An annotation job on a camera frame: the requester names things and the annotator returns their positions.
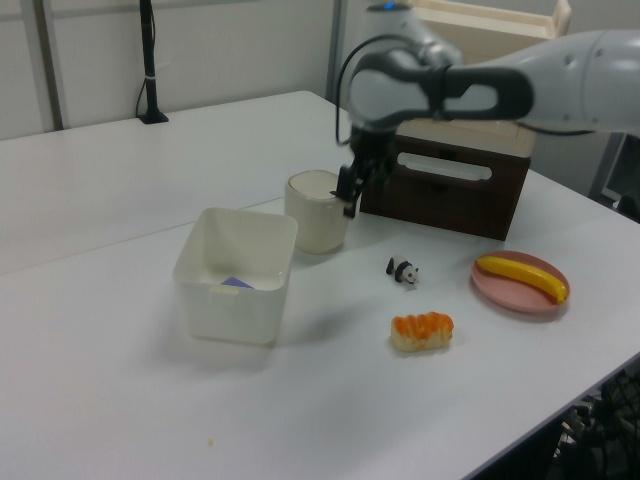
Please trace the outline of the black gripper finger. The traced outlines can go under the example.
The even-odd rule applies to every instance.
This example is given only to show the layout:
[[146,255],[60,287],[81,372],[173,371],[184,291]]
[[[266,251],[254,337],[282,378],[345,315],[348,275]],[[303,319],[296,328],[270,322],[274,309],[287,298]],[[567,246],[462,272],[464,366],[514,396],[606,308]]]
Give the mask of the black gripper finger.
[[357,200],[361,192],[360,185],[360,177],[355,167],[340,168],[335,196],[344,202],[343,215],[347,218],[355,217]]
[[395,168],[394,159],[384,159],[378,162],[371,177],[371,190],[375,197],[381,197],[387,189]]

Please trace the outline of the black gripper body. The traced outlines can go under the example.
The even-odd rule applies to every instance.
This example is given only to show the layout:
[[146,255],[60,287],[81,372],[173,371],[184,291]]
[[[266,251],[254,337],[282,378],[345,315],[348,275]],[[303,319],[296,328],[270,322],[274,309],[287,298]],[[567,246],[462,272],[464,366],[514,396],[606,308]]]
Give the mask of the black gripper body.
[[396,163],[396,133],[371,132],[353,127],[349,146],[354,154],[357,173],[391,173]]

